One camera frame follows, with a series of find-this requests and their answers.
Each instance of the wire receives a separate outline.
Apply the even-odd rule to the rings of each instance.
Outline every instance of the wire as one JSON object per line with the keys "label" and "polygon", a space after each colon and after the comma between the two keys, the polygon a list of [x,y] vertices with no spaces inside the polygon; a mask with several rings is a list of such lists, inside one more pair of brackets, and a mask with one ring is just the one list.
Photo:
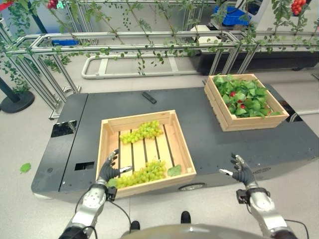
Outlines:
{"label": "wire", "polygon": [[93,231],[94,231],[94,234],[95,234],[95,239],[98,239],[98,234],[96,232],[96,229],[94,226],[86,226],[84,228],[82,228],[82,230],[80,230],[79,232],[77,232],[73,237],[71,237],[71,239],[75,238],[78,234],[80,233],[84,233],[84,230],[87,229],[87,228],[91,228]]}
{"label": "wire", "polygon": [[82,200],[82,198],[84,197],[85,194],[87,194],[87,192],[89,192],[92,188],[93,184],[89,187],[89,189],[82,194],[82,196],[79,198],[78,202],[76,203],[76,206],[75,206],[75,209],[74,209],[74,213],[76,213],[78,211],[78,206],[79,206],[79,203],[80,201]]}
{"label": "wire", "polygon": [[307,239],[309,239],[309,233],[308,233],[308,228],[307,228],[306,224],[304,224],[303,222],[295,221],[295,220],[288,220],[288,219],[284,219],[284,220],[288,221],[288,222],[299,223],[299,224],[303,225],[305,227],[305,230],[306,230]]}
{"label": "wire", "polygon": [[118,207],[119,209],[121,209],[122,210],[122,212],[128,217],[128,219],[129,219],[129,222],[130,222],[130,233],[131,233],[131,219],[130,219],[130,216],[127,214],[127,212],[125,212],[125,210],[123,209],[123,208],[121,208],[119,205],[117,205],[116,203],[113,203],[113,202],[111,202],[111,201],[108,201],[108,202],[110,202],[110,203],[112,203],[114,206],[116,206],[116,207]]}
{"label": "wire", "polygon": [[246,208],[247,208],[247,211],[249,212],[249,214],[251,214],[251,211],[248,208],[248,203],[246,203]]}
{"label": "wire", "polygon": [[241,7],[241,5],[244,3],[244,1],[245,1],[245,0],[242,0],[242,1],[240,2],[240,4],[238,5],[238,7],[235,7],[234,10],[232,10],[232,11],[230,11],[230,12],[227,12],[227,14],[231,14],[231,13],[237,11],[237,10]]}

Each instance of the blue container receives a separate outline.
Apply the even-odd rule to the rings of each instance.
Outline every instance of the blue container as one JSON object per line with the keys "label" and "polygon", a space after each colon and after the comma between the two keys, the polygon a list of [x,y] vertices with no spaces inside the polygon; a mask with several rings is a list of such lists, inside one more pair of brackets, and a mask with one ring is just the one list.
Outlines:
{"label": "blue container", "polygon": [[78,40],[52,40],[52,45],[53,46],[74,46],[78,45],[79,41]]}
{"label": "blue container", "polygon": [[[217,13],[219,7],[216,6],[215,9],[214,9],[214,13]],[[235,7],[233,6],[228,6],[227,7],[227,12],[230,12],[230,11],[233,11],[235,9]],[[236,24],[239,24],[239,25],[244,25],[244,26],[248,26],[248,21],[243,21],[243,20],[240,20],[239,17],[244,15],[245,13],[242,11],[242,10],[237,10],[233,13],[230,13],[230,14],[226,14],[224,20],[223,20],[223,24],[226,25],[226,26],[233,26],[233,25],[236,25]]]}

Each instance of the wooden crate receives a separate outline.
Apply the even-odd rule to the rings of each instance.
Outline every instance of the wooden crate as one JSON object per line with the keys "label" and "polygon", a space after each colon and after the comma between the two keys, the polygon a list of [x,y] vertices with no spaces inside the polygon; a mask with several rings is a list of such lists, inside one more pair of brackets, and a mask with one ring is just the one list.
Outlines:
{"label": "wooden crate", "polygon": [[[252,81],[257,80],[259,86],[265,87],[254,74],[233,75],[234,79]],[[259,128],[275,128],[282,121],[284,121],[289,114],[278,103],[275,97],[267,90],[267,104],[275,112],[280,112],[277,116],[262,117],[249,117],[238,118],[231,114],[226,106],[223,98],[215,86],[213,81],[214,76],[209,76],[207,83],[204,87],[204,91],[208,97],[208,100],[214,110],[214,113],[219,121],[219,124],[223,131],[236,131],[247,129],[259,129]]]}
{"label": "wooden crate", "polygon": [[[153,120],[159,121],[163,130],[163,134],[155,140],[143,139],[133,144],[123,144],[119,140],[120,134],[136,130],[141,124]],[[102,120],[97,176],[109,153],[117,148],[120,153],[115,160],[114,168],[134,167],[132,171],[121,174],[122,176],[130,176],[134,171],[139,171],[140,168],[145,167],[147,161],[164,160],[166,169],[181,165],[180,175],[170,177],[166,174],[164,179],[121,188],[117,192],[117,198],[191,181],[196,175],[174,110]]]}

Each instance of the black table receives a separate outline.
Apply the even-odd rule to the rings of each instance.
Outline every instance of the black table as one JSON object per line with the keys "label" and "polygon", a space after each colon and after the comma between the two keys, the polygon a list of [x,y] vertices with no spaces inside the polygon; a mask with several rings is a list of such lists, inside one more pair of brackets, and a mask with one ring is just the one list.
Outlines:
{"label": "black table", "polygon": [[[33,193],[77,201],[95,179],[101,120],[158,111],[176,110],[197,171],[191,183],[233,183],[218,173],[219,168],[231,167],[231,152],[251,165],[258,180],[296,169],[319,155],[319,138],[303,121],[284,121],[270,129],[223,132],[202,87],[154,90],[150,94],[158,101],[154,105],[139,91],[71,95],[58,123],[76,120],[75,131],[50,138],[31,186]],[[155,193],[176,191],[185,184]]]}

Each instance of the black shoe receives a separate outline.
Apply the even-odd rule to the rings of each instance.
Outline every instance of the black shoe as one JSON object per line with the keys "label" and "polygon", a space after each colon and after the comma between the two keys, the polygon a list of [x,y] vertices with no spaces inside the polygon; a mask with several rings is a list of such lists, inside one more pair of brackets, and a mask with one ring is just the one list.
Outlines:
{"label": "black shoe", "polygon": [[184,211],[182,212],[181,216],[180,216],[180,223],[184,224],[184,223],[191,223],[190,221],[190,214],[188,211]]}
{"label": "black shoe", "polygon": [[130,230],[140,230],[140,223],[138,221],[133,221],[130,226]]}

